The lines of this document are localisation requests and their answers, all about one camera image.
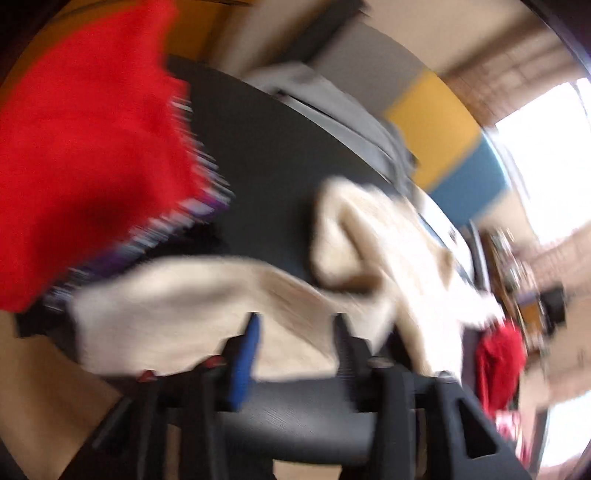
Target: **wall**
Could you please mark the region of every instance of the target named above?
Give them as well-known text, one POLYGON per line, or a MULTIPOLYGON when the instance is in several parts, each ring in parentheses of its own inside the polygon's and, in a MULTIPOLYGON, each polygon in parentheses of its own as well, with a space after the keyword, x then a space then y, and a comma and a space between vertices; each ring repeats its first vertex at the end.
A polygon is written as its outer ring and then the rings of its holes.
POLYGON ((482 229, 509 230, 518 244, 529 244, 537 240, 516 190, 503 193, 482 213, 476 224, 482 229))
POLYGON ((369 25, 444 73, 527 15, 519 0, 366 0, 369 25))
MULTIPOLYGON (((229 29, 216 66, 241 76, 264 63, 327 0, 260 0, 229 29)), ((519 0, 366 0, 367 22, 437 73, 465 60, 526 15, 519 0)))
POLYGON ((264 65, 289 45, 328 1, 259 0, 255 7, 233 19, 213 65, 236 77, 264 65))

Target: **white towel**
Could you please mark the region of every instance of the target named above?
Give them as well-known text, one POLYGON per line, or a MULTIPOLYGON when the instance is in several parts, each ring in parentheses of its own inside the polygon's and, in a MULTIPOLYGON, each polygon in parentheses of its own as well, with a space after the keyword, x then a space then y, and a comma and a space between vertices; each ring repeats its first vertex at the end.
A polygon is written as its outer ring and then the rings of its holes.
POLYGON ((71 304, 80 361, 99 375, 184 371, 237 334, 248 312, 260 312, 255 377, 318 377, 336 371, 332 316, 342 312, 374 350, 396 322, 417 372, 459 379, 463 326, 502 316, 492 296, 461 280, 410 203, 373 187, 326 182, 311 262, 327 290, 231 257, 156 260, 84 288, 71 304))

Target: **blue plastic piece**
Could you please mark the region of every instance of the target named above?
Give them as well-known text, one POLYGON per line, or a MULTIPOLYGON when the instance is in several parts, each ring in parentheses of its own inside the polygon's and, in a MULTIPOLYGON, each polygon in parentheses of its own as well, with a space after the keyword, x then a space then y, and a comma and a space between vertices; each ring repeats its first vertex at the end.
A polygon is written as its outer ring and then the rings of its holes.
POLYGON ((238 411, 248 395, 251 382, 252 364, 261 337, 261 319, 258 313, 251 313, 243 334, 242 347, 233 365, 228 402, 238 411))

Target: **bright window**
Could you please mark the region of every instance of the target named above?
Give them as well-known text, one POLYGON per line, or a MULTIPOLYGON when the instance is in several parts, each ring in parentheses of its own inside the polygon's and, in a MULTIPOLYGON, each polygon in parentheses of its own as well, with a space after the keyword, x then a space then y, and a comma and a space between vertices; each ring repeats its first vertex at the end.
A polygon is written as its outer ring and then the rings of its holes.
POLYGON ((540 242, 591 220, 591 84, 563 83, 496 124, 540 242))
POLYGON ((591 392, 559 403, 548 412, 546 445, 540 467, 561 465, 579 456, 591 439, 591 392))

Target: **red towel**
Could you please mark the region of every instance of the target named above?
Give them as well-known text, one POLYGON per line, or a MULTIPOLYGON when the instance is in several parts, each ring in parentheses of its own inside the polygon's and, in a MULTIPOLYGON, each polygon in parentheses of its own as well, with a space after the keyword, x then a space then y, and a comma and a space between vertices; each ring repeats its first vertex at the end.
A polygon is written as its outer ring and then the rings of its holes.
POLYGON ((521 332, 510 321, 480 340, 476 349, 478 398, 489 417, 494 418, 513 398, 526 360, 521 332))
POLYGON ((163 68, 170 0, 90 24, 42 57, 0 112, 0 309, 25 309, 68 267, 127 239, 204 177, 163 68))

